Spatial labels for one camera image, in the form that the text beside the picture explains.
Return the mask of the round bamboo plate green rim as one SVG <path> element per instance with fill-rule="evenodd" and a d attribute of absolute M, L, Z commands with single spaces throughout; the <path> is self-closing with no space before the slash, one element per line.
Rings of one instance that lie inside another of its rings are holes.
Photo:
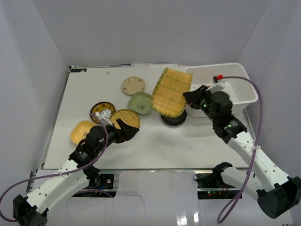
<path fill-rule="evenodd" d="M 121 119 L 125 124 L 140 128 L 140 118 L 138 114 L 129 109 L 121 109 L 111 114 L 110 121 L 117 129 L 121 127 L 117 123 L 117 119 Z"/>

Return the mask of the rectangular bamboo tray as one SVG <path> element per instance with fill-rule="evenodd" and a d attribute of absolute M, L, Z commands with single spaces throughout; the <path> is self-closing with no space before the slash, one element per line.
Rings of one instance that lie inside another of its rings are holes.
<path fill-rule="evenodd" d="M 180 116 L 187 101 L 183 93 L 189 92 L 192 74 L 165 68 L 151 95 L 153 110 L 171 118 Z"/>

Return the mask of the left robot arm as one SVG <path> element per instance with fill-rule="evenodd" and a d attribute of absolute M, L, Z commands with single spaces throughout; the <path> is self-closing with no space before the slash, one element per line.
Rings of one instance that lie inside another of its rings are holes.
<path fill-rule="evenodd" d="M 56 174 L 26 196 L 18 195 L 13 200 L 13 217 L 21 226 L 44 226 L 47 214 L 60 201 L 68 200 L 80 190 L 99 184 L 100 171 L 93 164 L 112 143 L 123 143 L 132 139 L 139 128 L 117 119 L 115 125 L 93 126 L 85 139 Z"/>

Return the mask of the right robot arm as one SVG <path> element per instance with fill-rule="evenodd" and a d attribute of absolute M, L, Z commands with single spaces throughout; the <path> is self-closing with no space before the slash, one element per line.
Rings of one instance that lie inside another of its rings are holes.
<path fill-rule="evenodd" d="M 202 85 L 183 96 L 191 108 L 205 113 L 212 121 L 216 135 L 255 173 L 255 177 L 247 182 L 245 192 L 258 202 L 268 217 L 276 219 L 300 203 L 300 177 L 290 177 L 255 144 L 244 124 L 232 114 L 233 104 L 227 93 L 212 93 L 210 88 Z"/>

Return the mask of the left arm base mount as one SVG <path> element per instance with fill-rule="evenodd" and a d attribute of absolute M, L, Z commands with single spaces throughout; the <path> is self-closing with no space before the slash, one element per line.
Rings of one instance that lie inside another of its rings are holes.
<path fill-rule="evenodd" d="M 113 174 L 101 174 L 90 182 L 87 188 L 77 192 L 74 197 L 113 198 L 116 195 L 114 178 Z"/>

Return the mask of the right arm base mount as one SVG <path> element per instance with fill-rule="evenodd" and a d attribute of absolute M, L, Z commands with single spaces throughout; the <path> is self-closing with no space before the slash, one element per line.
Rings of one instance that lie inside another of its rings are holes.
<path fill-rule="evenodd" d="M 220 200 L 234 198 L 239 189 L 224 183 L 221 173 L 233 167 L 228 162 L 222 162 L 212 169 L 211 173 L 197 173 L 193 180 L 197 183 L 199 200 Z"/>

